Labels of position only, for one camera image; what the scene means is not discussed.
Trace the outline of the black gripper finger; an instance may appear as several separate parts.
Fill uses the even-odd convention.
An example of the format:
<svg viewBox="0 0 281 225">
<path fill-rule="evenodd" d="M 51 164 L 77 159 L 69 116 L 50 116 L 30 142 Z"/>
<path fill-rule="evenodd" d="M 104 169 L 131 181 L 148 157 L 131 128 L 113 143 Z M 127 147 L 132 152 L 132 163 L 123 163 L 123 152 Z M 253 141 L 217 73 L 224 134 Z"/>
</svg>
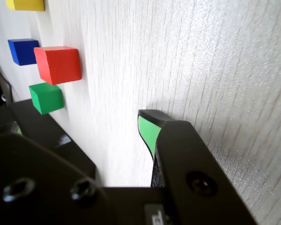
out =
<svg viewBox="0 0 281 225">
<path fill-rule="evenodd" d="M 138 111 L 139 134 L 158 166 L 174 225 L 253 225 L 255 220 L 193 125 Z"/>
<path fill-rule="evenodd" d="M 75 166 L 0 127 L 0 225 L 114 225 L 107 197 Z"/>
</svg>

